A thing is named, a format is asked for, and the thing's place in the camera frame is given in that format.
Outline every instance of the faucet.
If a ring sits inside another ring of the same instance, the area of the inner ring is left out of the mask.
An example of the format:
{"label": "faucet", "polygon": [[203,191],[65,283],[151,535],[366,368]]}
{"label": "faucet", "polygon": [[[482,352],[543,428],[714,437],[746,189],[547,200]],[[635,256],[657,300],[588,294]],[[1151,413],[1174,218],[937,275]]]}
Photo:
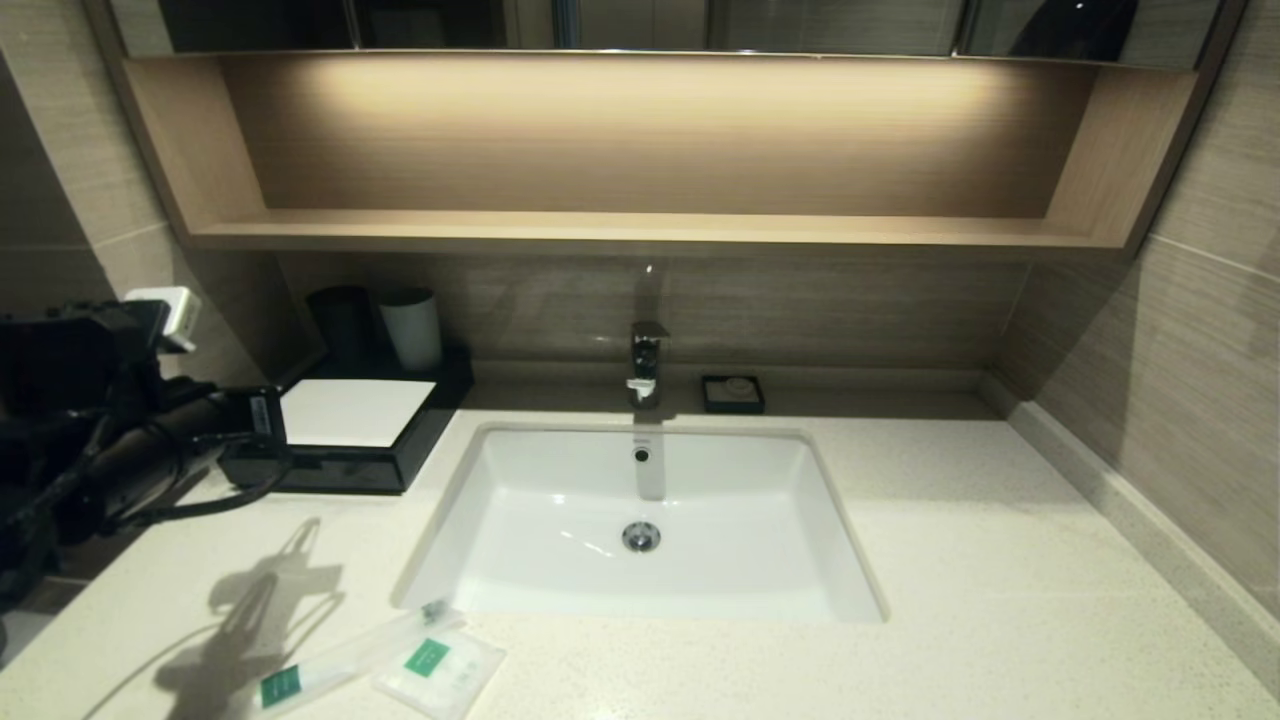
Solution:
{"label": "faucet", "polygon": [[631,325],[631,372],[627,380],[628,400],[636,410],[658,406],[658,346],[671,337],[667,328],[644,320]]}

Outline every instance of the white sink basin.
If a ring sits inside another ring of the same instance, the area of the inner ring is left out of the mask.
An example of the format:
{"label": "white sink basin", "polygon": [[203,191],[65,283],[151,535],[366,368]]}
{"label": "white sink basin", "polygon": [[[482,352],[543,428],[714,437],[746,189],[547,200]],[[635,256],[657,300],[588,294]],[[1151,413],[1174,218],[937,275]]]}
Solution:
{"label": "white sink basin", "polygon": [[[660,533],[648,552],[623,542],[637,521]],[[480,612],[882,623],[864,568],[797,437],[490,429],[399,605],[448,594]]]}

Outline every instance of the faucet handle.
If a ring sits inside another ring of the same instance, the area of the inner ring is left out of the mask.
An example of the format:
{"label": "faucet handle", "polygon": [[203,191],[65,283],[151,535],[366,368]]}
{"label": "faucet handle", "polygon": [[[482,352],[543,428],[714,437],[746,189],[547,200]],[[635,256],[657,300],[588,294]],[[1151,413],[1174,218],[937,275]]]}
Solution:
{"label": "faucet handle", "polygon": [[639,323],[631,324],[631,342],[657,342],[659,340],[667,340],[671,333],[667,328],[653,320],[641,320]]}

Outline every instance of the white paper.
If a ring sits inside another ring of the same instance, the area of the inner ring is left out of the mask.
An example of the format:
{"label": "white paper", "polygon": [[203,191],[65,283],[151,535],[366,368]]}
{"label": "white paper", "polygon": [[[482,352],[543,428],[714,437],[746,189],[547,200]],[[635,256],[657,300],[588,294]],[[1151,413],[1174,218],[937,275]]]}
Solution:
{"label": "white paper", "polygon": [[302,380],[280,398],[289,445],[390,447],[435,383]]}

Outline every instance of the countertop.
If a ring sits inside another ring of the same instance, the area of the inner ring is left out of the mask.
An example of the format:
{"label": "countertop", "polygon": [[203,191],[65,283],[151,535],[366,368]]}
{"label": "countertop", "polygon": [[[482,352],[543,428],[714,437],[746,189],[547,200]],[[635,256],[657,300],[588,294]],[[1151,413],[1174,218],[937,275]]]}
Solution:
{"label": "countertop", "polygon": [[[824,401],[861,416],[681,414],[667,425],[806,433],[886,624],[472,614],[468,632],[508,656],[470,717],[1280,716],[1217,635],[980,401]],[[397,583],[477,428],[631,421],[463,410],[402,497],[279,495],[154,528],[0,673],[0,717],[219,716],[246,680],[401,612]],[[212,475],[189,500],[227,492]],[[420,717],[367,680],[292,716]]]}

